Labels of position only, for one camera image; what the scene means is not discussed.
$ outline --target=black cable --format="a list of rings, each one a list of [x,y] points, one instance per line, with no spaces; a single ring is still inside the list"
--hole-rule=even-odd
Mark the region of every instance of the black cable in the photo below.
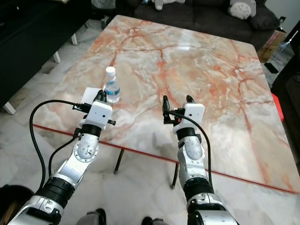
[[[77,137],[72,137],[72,139],[70,141],[68,141],[67,143],[64,143],[62,146],[60,146],[57,150],[55,150],[52,155],[50,156],[50,159],[49,159],[49,164],[48,164],[48,174],[49,174],[49,177],[51,176],[52,172],[51,172],[51,164],[52,164],[52,159],[54,157],[54,155],[59,151],[61,150],[62,148],[66,147],[68,144],[72,143]]]
[[[33,131],[33,116],[35,114],[35,112],[39,109],[39,107],[47,104],[47,103],[51,103],[51,102],[59,102],[59,103],[65,103],[65,104],[69,104],[69,105],[76,105],[78,106],[79,104],[77,103],[73,103],[73,102],[68,102],[68,101],[64,101],[64,100],[48,100],[48,101],[44,101],[40,104],[38,104],[31,112],[31,115],[30,115],[30,119],[29,119],[29,130],[30,130],[30,135],[31,135],[31,139],[32,139],[32,142],[33,142],[33,145],[34,145],[34,148],[36,149],[36,152],[37,152],[37,155],[38,155],[38,158],[39,158],[39,161],[41,162],[41,166],[42,166],[42,180],[41,180],[41,183],[39,185],[39,189],[41,189],[44,185],[44,182],[45,182],[45,177],[46,177],[46,167],[45,167],[45,162],[44,162],[44,159],[43,159],[43,156],[41,154],[41,151],[39,150],[38,148],[38,144],[37,144],[37,141],[36,141],[36,138],[34,136],[34,131]]]
[[[193,121],[191,118],[189,117],[186,117],[184,115],[181,115],[179,113],[175,113],[175,112],[171,112],[171,111],[164,111],[165,113],[168,113],[168,114],[171,114],[173,116],[177,116],[178,118],[183,118],[183,119],[186,119],[188,121],[190,121],[191,123],[195,124],[196,127],[199,128],[199,130],[202,132],[203,136],[205,137],[205,140],[206,140],[206,143],[207,143],[207,152],[208,152],[208,178],[210,180],[210,186],[212,189],[214,189],[212,187],[212,180],[211,180],[211,156],[210,156],[210,141],[208,139],[208,136],[206,135],[205,131],[203,130],[203,128],[198,124],[196,123],[195,121]]]

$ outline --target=water bottle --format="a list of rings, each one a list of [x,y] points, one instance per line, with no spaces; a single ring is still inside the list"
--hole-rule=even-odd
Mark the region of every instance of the water bottle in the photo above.
[[[109,103],[116,103],[120,99],[120,85],[116,76],[114,67],[106,68],[106,78],[104,89],[106,91],[106,99]]]

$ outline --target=white bottle cap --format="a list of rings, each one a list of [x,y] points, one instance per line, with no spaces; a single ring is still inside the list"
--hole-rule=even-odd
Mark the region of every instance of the white bottle cap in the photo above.
[[[116,75],[116,69],[114,67],[107,67],[105,71],[106,71],[107,76],[115,76]]]

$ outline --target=marble tabletop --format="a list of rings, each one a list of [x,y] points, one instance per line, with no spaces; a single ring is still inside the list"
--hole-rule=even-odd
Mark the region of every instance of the marble tabletop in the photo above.
[[[109,65],[116,68],[121,99],[112,106],[117,124],[101,133],[103,142],[177,161],[177,137],[172,125],[163,125],[162,98],[181,107],[189,94],[206,107],[201,125],[210,139],[213,171],[300,192],[252,45],[118,15],[49,99],[79,102],[86,87],[103,86]],[[69,105],[49,104],[34,124],[73,133],[82,117]]]

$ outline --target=stuffed animal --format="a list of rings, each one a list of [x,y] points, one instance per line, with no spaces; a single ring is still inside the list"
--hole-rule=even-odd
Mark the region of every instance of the stuffed animal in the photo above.
[[[152,0],[155,4],[156,10],[162,10],[163,5],[167,3],[173,3],[173,2],[179,2],[179,3],[184,3],[185,0]]]
[[[256,2],[255,0],[230,0],[228,13],[241,20],[246,20],[249,16],[255,16]]]

